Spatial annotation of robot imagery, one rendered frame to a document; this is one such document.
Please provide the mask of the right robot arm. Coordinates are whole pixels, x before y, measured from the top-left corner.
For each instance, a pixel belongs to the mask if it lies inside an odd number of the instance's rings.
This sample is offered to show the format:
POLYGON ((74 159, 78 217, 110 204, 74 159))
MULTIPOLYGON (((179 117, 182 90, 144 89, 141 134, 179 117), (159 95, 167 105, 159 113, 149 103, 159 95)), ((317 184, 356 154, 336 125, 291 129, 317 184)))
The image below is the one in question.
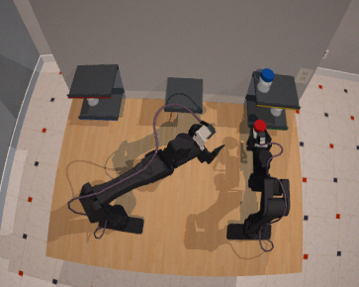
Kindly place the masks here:
MULTIPOLYGON (((266 222, 271 222, 280 217, 287 217, 290 212, 290 182, 289 179, 279 179, 283 183, 282 187, 276 179, 273 180, 273 195, 272 195, 272 180, 266 176, 270 176, 270 162, 272 161, 272 153, 269 150, 261 150, 257 159, 253 159, 253 172, 248 179, 248 188, 253 192, 261 192, 260 212, 250 214, 245 219, 244 224, 229 224, 227 226, 228 239, 259 239, 259 230, 266 222), (259 156, 259 157, 258 157, 259 156), (256 165, 255 165, 256 163, 256 165), (266 171, 266 167, 267 171, 266 171), (256 173, 257 172, 257 173, 256 173), (254 176, 261 176, 254 178, 254 176), (273 198, 273 196, 281 196, 283 198, 273 198), (284 198, 287 198, 286 200, 284 198), (279 215, 280 217, 277 217, 279 215), (263 219, 262 219, 263 217, 263 219), (268 218, 267 218, 268 217, 268 218), (267 219, 266 219, 267 218, 267 219), (230 228, 229 228, 230 227, 230 228), (255 230, 257 229, 257 230, 255 230), (230 236, 229 236, 230 235, 230 236), (254 236, 257 235, 257 236, 254 236), (239 237, 237 237, 239 236, 239 237)), ((271 225, 266 224, 261 228, 261 239, 271 238, 271 225), (265 230, 265 231, 263 231, 265 230)))

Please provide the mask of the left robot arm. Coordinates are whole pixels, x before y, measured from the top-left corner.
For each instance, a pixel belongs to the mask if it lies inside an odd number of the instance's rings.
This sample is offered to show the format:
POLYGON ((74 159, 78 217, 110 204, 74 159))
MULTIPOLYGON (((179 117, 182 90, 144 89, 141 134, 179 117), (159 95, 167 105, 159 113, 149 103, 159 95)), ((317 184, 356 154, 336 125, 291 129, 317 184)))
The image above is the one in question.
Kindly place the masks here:
POLYGON ((170 141, 164 150, 159 149, 157 151, 153 161, 146 169, 143 168, 151 160, 155 150, 148 152, 141 162, 131 170, 106 183, 95 186, 91 186, 90 183, 84 184, 79 196, 86 196, 86 193, 89 195, 95 191, 95 195, 79 199, 90 223, 99 222, 98 226, 104 228, 104 220, 106 220, 108 221, 106 229, 142 234, 143 219, 129 217, 120 204, 116 204, 117 206, 109 204, 137 187, 154 183, 172 175, 174 168, 188 162, 188 154, 193 145, 194 140, 190 135, 178 134, 175 140, 170 141))

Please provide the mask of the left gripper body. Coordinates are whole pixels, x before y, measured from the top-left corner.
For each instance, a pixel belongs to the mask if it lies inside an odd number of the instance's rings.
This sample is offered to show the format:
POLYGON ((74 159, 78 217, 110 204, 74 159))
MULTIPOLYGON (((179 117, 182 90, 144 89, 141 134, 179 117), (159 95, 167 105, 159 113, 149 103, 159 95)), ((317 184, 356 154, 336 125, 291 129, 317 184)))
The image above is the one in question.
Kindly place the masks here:
POLYGON ((188 161, 197 157, 201 163, 206 162, 207 164, 210 164, 212 162, 214 156, 204 146, 206 143, 206 138, 210 134, 210 130, 205 125, 203 125, 199 130, 195 125, 191 126, 190 130, 188 131, 188 135, 193 138, 194 145, 188 154, 188 161))

